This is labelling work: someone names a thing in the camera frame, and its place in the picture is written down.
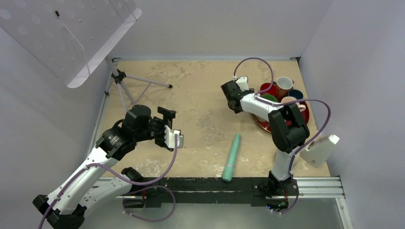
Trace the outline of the large white cat mug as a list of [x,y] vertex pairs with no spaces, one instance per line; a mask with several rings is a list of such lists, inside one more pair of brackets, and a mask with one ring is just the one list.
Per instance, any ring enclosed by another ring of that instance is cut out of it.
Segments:
[[276,98],[275,96],[271,95],[271,94],[263,93],[263,94],[260,95],[260,97],[261,97],[261,98],[264,98],[264,99],[267,99],[267,100],[269,100],[269,101],[278,103],[277,98]]

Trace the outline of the red glossy mug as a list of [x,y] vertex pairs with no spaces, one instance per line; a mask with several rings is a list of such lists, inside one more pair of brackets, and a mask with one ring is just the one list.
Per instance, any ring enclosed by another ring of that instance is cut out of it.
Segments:
[[264,83],[260,86],[260,91],[263,91],[263,93],[267,93],[273,96],[276,96],[278,93],[278,89],[276,85],[273,83]]

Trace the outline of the red round tray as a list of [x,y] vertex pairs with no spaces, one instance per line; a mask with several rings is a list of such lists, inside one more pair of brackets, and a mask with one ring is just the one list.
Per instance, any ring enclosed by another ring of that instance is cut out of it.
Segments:
[[[309,108],[306,102],[300,102],[301,105],[306,106],[306,110],[301,111],[301,115],[303,116],[306,124],[308,124],[309,122],[309,118],[310,118],[310,112],[309,112]],[[264,120],[262,121],[259,117],[257,117],[256,115],[252,115],[254,121],[256,122],[256,124],[261,127],[263,130],[265,130],[268,133],[271,133],[271,128],[269,126],[269,122]]]

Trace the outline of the pink brown mug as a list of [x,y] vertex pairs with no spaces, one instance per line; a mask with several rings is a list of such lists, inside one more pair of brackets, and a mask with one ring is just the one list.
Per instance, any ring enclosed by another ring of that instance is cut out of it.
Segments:
[[286,97],[289,93],[289,91],[293,88],[294,85],[294,80],[281,76],[277,78],[276,80],[276,88],[277,88],[277,94],[276,98],[278,100],[282,100],[284,97]]

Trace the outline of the blue mug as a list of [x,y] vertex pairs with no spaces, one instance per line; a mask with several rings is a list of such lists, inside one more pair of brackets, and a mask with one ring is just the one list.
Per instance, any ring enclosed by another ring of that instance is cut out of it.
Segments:
[[302,93],[302,91],[297,90],[297,89],[292,89],[288,92],[288,96],[290,97],[294,97],[297,100],[303,99],[304,98],[304,94]]

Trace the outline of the pink white mug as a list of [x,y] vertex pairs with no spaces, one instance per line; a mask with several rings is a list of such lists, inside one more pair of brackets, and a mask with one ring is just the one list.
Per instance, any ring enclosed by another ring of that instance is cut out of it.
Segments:
[[295,102],[295,104],[297,105],[297,107],[299,108],[299,110],[301,112],[303,112],[307,109],[307,106],[304,104],[301,104],[300,102],[297,102],[297,99],[295,97],[286,96],[281,100],[281,103],[288,103],[288,102]]

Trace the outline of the teal pen tube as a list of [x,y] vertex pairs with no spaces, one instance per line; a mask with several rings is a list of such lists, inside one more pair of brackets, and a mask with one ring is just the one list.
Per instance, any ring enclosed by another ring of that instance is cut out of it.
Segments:
[[241,141],[241,135],[236,134],[236,136],[233,139],[230,152],[228,155],[227,162],[224,166],[223,174],[222,174],[222,180],[225,182],[230,182],[233,178],[234,174],[234,165],[236,162],[239,146],[240,146],[240,141]]

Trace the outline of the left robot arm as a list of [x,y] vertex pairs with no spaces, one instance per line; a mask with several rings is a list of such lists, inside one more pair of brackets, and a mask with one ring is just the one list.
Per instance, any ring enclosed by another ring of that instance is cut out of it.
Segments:
[[152,117],[145,105],[135,105],[125,118],[106,130],[95,147],[56,190],[48,195],[38,195],[33,205],[42,214],[40,226],[48,222],[55,229],[77,229],[85,218],[118,196],[145,194],[148,189],[158,189],[160,178],[145,181],[135,169],[128,167],[121,174],[114,172],[112,180],[96,187],[95,183],[106,172],[111,172],[137,143],[154,140],[155,144],[173,153],[183,146],[180,130],[172,130],[176,112],[158,108],[162,118]]

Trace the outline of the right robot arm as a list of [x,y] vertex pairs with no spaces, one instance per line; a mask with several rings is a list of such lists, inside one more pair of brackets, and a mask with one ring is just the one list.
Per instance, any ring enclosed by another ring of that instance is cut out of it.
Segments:
[[268,122],[274,145],[276,160],[268,175],[267,192],[280,194],[291,182],[293,154],[304,145],[310,135],[299,104],[275,103],[257,95],[254,91],[242,90],[236,81],[221,85],[228,107],[234,113],[247,112]]

